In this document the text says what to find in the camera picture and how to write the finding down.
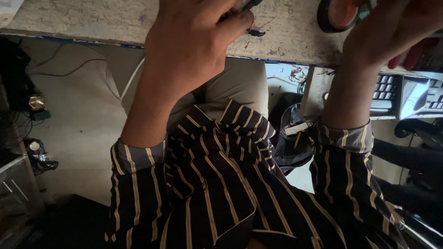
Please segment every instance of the rolled sleeve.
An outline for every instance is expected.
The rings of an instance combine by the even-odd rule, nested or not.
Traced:
[[[111,148],[111,207],[105,240],[110,247],[149,246],[171,210],[164,165],[167,141],[135,148],[120,139]]]
[[[310,171],[316,194],[344,215],[354,217],[358,226],[369,226],[384,239],[403,245],[394,217],[372,177],[371,123],[342,130],[318,121],[311,132],[315,155]]]
[[[374,145],[371,122],[360,128],[342,130],[328,128],[318,121],[312,132],[312,139],[319,144],[340,147],[353,153],[368,153]]]

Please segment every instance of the black tape roll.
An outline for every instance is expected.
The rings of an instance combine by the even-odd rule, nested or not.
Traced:
[[[358,14],[360,13],[360,8],[357,10],[357,15],[354,17],[352,22],[349,23],[348,26],[343,28],[335,28],[332,26],[332,24],[329,22],[329,5],[331,4],[332,0],[322,0],[319,5],[319,9],[317,11],[317,22],[325,33],[340,33],[344,32],[348,29],[350,29],[352,26],[355,25],[355,23],[358,20]]]

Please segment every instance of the gold wrapper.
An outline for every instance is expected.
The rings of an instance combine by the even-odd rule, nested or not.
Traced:
[[[29,105],[33,111],[46,110],[43,96],[41,95],[31,95],[29,99]]]

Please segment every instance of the shirt cuff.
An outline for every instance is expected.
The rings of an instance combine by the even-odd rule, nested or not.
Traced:
[[[319,120],[312,129],[312,139],[320,144],[343,148],[354,153],[368,153],[374,145],[371,121],[365,126],[343,130],[331,129]]]
[[[162,163],[165,159],[167,147],[167,135],[165,140],[151,148],[136,148],[124,144],[120,138],[111,149],[113,162],[120,174],[131,174],[150,168],[156,163]]]

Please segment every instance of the white cable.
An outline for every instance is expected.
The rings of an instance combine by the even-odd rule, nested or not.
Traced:
[[[114,96],[115,96],[118,100],[120,100],[120,96],[118,96],[118,94],[116,94],[116,93],[114,92],[114,90],[112,89],[112,87],[111,87],[111,83],[109,82],[109,78],[108,78],[108,70],[109,70],[109,66],[106,67],[106,72],[105,72],[105,74],[106,74],[106,83],[108,84],[109,90],[111,90],[112,94],[114,94]]]
[[[126,95],[126,92],[128,91],[128,88],[129,88],[129,86],[130,86],[131,83],[132,83],[132,80],[133,80],[134,77],[136,76],[136,74],[137,74],[137,72],[138,72],[138,69],[141,67],[141,64],[143,64],[143,63],[144,63],[144,57],[143,57],[143,59],[141,59],[141,61],[140,61],[140,63],[138,64],[137,68],[136,68],[136,69],[134,70],[134,72],[132,73],[132,76],[129,78],[129,81],[128,81],[126,87],[124,88],[124,91],[123,91],[123,93],[122,93],[122,95],[121,95],[121,97],[120,97],[120,104],[123,104],[123,98],[124,98],[124,96]]]

